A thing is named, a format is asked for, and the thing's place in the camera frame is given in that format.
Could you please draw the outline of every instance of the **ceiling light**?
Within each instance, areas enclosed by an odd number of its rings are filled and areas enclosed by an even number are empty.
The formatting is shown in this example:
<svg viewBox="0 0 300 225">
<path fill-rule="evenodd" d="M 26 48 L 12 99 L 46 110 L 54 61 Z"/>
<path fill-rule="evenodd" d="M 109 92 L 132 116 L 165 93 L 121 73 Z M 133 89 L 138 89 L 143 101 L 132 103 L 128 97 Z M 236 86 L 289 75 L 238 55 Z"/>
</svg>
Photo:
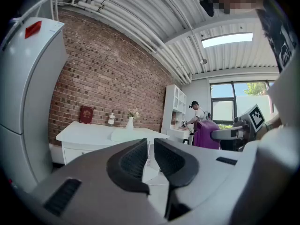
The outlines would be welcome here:
<svg viewBox="0 0 300 225">
<path fill-rule="evenodd" d="M 226 43 L 236 43 L 236 42 L 249 42 L 252 41 L 253 33 L 252 32 L 241 32 L 233 33 L 227 35 L 221 35 L 217 37 L 211 37 L 202 40 L 203 47 L 211 47 L 220 44 Z"/>
</svg>

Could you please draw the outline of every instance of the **purple fabric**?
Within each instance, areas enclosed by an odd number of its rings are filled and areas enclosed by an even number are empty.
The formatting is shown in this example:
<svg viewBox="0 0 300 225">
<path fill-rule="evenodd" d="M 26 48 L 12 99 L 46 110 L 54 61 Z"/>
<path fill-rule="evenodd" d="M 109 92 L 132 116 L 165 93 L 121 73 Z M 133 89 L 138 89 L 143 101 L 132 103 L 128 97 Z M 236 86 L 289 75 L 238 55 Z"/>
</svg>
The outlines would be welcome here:
<svg viewBox="0 0 300 225">
<path fill-rule="evenodd" d="M 220 130 L 219 126 L 211 120 L 197 122 L 197 132 L 194 135 L 194 146 L 201 148 L 219 149 L 220 140 L 212 139 L 212 131 Z"/>
</svg>

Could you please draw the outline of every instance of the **white vase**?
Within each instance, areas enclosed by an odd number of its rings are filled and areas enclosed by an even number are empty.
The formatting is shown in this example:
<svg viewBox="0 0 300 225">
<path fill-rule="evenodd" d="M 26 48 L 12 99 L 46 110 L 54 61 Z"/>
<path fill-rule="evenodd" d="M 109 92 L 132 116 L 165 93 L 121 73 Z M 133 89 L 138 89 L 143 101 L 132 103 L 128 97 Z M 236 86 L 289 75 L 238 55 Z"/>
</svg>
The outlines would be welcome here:
<svg viewBox="0 0 300 225">
<path fill-rule="evenodd" d="M 128 123 L 126 125 L 126 129 L 133 130 L 133 117 L 129 117 Z"/>
</svg>

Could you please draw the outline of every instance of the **green foliage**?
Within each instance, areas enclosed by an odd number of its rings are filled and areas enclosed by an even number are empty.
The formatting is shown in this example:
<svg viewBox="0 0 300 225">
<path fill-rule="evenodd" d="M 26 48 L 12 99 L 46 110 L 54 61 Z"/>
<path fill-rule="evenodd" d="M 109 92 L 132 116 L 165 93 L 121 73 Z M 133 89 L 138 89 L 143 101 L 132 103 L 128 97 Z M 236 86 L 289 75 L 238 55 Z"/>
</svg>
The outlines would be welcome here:
<svg viewBox="0 0 300 225">
<path fill-rule="evenodd" d="M 247 83 L 248 89 L 244 90 L 247 95 L 265 95 L 266 84 L 264 82 L 249 82 Z"/>
<path fill-rule="evenodd" d="M 226 129 L 226 128 L 232 128 L 232 125 L 224 125 L 224 124 L 218 124 L 220 129 Z"/>
</svg>

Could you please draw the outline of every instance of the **brick wall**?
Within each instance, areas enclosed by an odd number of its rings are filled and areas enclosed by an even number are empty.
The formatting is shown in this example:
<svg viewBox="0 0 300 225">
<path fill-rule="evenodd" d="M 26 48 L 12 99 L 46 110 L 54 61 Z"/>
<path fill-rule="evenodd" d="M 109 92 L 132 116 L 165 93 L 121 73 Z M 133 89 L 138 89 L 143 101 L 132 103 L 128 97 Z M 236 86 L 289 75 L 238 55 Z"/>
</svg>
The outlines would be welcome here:
<svg viewBox="0 0 300 225">
<path fill-rule="evenodd" d="M 138 108 L 135 127 L 160 131 L 165 88 L 177 84 L 170 73 L 143 48 L 117 30 L 81 14 L 61 10 L 68 60 L 53 92 L 49 142 L 79 120 L 82 105 L 94 108 L 92 123 L 126 126 L 128 108 Z"/>
</svg>

